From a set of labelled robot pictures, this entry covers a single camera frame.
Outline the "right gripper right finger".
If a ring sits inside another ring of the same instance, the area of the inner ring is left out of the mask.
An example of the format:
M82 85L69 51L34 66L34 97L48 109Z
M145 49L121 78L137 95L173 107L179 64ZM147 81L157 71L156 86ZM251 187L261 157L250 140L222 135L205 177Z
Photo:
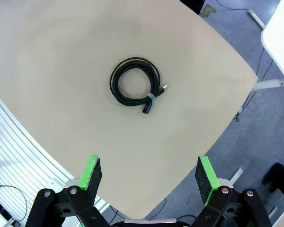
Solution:
M195 178L204 204L195 227L270 227L266 208L255 189L242 192L219 183L207 156L198 158Z

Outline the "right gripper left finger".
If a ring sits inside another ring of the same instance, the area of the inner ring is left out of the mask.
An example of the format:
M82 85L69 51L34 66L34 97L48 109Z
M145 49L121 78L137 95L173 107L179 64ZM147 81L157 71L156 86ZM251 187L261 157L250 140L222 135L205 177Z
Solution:
M76 216L84 227L107 227L109 223L94 206L102 178L100 159L89 157L76 185L56 193L41 189L28 215L26 227L61 227L67 217Z

